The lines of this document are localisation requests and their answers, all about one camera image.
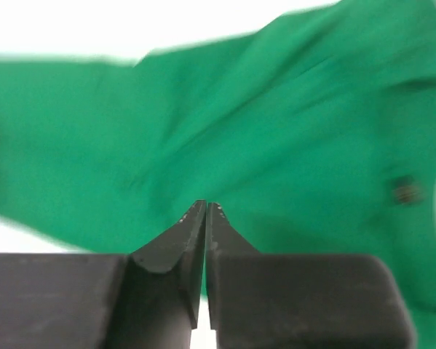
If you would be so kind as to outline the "green t shirt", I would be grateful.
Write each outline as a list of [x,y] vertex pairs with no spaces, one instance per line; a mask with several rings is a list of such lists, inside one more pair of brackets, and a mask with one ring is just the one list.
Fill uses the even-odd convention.
[[135,65],[0,61],[0,214],[97,252],[197,199],[268,252],[362,252],[436,312],[436,4],[340,1]]

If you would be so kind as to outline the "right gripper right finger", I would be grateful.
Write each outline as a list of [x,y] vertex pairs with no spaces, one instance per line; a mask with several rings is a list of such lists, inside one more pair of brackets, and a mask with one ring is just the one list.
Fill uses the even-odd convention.
[[366,254],[269,254],[206,215],[206,285],[219,348],[414,348],[397,284]]

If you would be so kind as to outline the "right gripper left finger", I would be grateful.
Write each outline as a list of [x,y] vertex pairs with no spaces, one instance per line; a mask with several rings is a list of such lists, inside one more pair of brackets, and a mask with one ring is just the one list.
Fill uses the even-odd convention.
[[188,348],[206,208],[129,254],[0,253],[0,348]]

